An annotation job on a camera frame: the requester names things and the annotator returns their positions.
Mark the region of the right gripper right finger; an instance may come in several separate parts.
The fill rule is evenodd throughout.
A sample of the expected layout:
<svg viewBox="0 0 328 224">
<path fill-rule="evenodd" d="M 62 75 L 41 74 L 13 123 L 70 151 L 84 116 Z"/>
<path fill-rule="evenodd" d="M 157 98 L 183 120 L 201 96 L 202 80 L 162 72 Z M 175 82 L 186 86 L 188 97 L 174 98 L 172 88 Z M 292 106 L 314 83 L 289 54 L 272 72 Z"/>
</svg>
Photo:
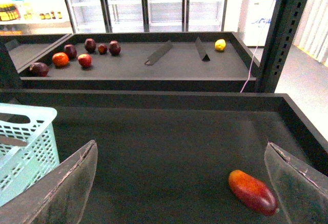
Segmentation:
<svg viewBox="0 0 328 224">
<path fill-rule="evenodd" d="M 264 162 L 288 223 L 327 223 L 327 176 L 272 142 Z"/>
</svg>

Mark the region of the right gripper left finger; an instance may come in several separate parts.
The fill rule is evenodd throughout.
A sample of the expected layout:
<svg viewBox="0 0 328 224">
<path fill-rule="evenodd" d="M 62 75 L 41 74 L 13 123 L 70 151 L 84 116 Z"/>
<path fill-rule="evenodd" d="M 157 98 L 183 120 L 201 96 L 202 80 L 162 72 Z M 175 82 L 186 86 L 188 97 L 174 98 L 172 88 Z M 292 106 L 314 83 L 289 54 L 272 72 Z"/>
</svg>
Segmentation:
<svg viewBox="0 0 328 224">
<path fill-rule="evenodd" d="M 1 206 L 1 223 L 80 223 L 93 186 L 97 158 L 97 143 L 91 140 Z"/>
</svg>

